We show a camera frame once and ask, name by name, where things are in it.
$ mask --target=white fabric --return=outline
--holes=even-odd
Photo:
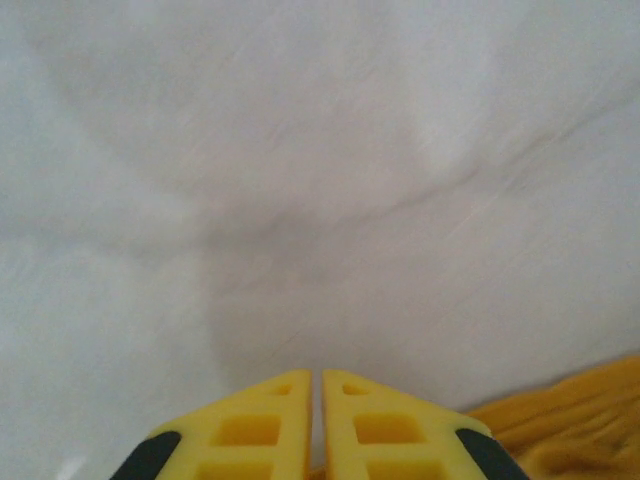
[[[637,350],[639,45],[623,0],[2,2],[0,476],[295,367],[464,408]]]

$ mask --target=yellow fabric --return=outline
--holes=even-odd
[[[640,480],[640,356],[469,413],[533,480]],[[310,480],[324,480],[324,469]]]

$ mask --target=white sheet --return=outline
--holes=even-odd
[[[296,367],[464,408],[637,350],[638,45],[622,0],[4,2],[2,476]]]

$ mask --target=yellow plastic part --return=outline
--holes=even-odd
[[[182,439],[157,480],[285,480],[309,473],[311,372],[294,370],[172,420]]]
[[[455,434],[490,436],[480,421],[344,371],[323,383],[329,480],[486,480]]]

